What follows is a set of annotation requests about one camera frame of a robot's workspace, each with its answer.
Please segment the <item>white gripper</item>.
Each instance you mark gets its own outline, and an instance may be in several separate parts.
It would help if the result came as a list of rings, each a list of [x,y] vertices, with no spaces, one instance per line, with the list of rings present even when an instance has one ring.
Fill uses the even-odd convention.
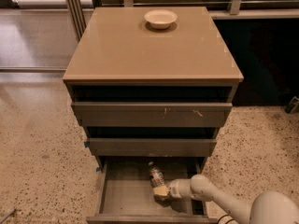
[[[157,197],[161,201],[165,201],[169,198],[169,194],[172,198],[181,199],[182,195],[179,191],[179,183],[180,179],[176,179],[171,181],[168,186],[162,185],[159,187],[155,187],[153,189],[153,194],[155,197]]]

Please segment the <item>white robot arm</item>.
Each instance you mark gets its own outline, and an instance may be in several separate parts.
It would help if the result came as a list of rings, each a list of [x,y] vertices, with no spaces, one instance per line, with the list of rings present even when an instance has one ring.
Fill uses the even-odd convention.
[[[214,202],[238,224],[299,224],[299,208],[276,191],[263,192],[248,204],[218,189],[204,175],[175,179],[168,184],[163,175],[150,175],[149,179],[155,196],[163,200],[171,197]]]

